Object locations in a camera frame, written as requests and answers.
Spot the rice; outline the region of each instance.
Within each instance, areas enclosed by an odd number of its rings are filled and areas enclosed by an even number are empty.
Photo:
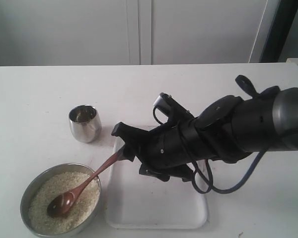
[[[77,187],[88,177],[88,174],[80,172],[65,172],[46,181],[33,197],[29,208],[32,228],[44,235],[56,235],[71,230],[86,220],[99,199],[99,186],[96,180],[90,182],[84,189],[65,217],[49,217],[47,207],[55,197]]]

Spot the white tray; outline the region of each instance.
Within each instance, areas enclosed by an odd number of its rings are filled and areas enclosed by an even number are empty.
[[[117,138],[114,153],[124,145]],[[190,182],[139,175],[141,163],[118,161],[110,168],[105,219],[115,228],[195,229],[207,219],[204,195]]]

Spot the stainless steel bowl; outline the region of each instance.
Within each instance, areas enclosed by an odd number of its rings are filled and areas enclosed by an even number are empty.
[[[85,174],[92,174],[94,171],[85,165],[81,164],[62,164],[62,165],[57,165],[54,166],[43,173],[41,173],[38,177],[36,177],[32,183],[28,186],[28,188],[25,190],[22,200],[21,200],[21,205],[20,205],[20,212],[21,212],[21,218],[26,225],[26,227],[37,237],[58,237],[58,238],[63,238],[63,237],[70,237],[73,235],[76,235],[80,231],[82,231],[91,221],[92,219],[96,216],[96,214],[100,210],[101,206],[101,185],[100,185],[100,180],[99,178],[95,178],[95,180],[98,183],[99,186],[99,199],[95,205],[94,210],[91,212],[91,214],[87,217],[85,221],[83,221],[80,225],[77,227],[61,234],[56,234],[56,235],[46,235],[46,234],[40,234],[36,232],[32,227],[31,227],[31,222],[28,216],[28,211],[29,207],[32,201],[33,196],[36,194],[38,189],[51,177],[55,175],[59,175],[64,172],[82,172]]]

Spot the white cabinet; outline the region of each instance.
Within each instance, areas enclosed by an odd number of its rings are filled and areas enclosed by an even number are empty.
[[[0,65],[258,62],[279,0],[0,0]]]

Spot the white table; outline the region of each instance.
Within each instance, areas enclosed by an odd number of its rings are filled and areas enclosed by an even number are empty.
[[[23,225],[19,203],[28,184],[43,170],[66,162],[96,169],[112,153],[113,125],[156,125],[152,104],[169,93],[194,115],[228,94],[249,98],[234,82],[249,77],[258,91],[298,87],[293,63],[144,66],[0,67],[0,237],[33,237]],[[71,108],[97,107],[101,141],[73,139]],[[254,156],[236,165],[212,163],[215,184],[234,185]],[[104,187],[108,172],[100,178]],[[298,237],[298,152],[267,153],[239,191],[207,195],[209,220],[200,229],[116,230],[98,216],[77,237],[242,238]]]

